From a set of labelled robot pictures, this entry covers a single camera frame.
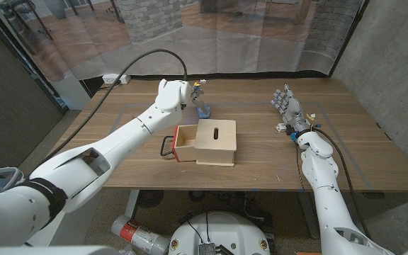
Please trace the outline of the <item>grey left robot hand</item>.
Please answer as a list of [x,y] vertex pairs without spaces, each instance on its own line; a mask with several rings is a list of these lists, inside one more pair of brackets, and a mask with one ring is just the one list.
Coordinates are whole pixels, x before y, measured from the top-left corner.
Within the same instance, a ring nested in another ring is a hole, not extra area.
[[201,86],[206,83],[205,79],[201,79],[199,82],[195,82],[192,87],[192,94],[191,99],[192,103],[197,107],[198,116],[201,119],[208,119],[211,114],[210,107],[204,103],[204,101],[199,98],[199,96],[203,95],[203,90]]

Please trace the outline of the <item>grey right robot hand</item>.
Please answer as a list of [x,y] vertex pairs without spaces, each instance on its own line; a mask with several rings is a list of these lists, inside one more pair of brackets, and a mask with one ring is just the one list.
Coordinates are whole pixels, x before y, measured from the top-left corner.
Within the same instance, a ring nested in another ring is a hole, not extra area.
[[299,100],[296,99],[288,84],[284,84],[283,91],[276,90],[271,104],[280,113],[283,120],[276,126],[278,132],[299,137],[302,133],[312,130],[311,122],[305,117]]

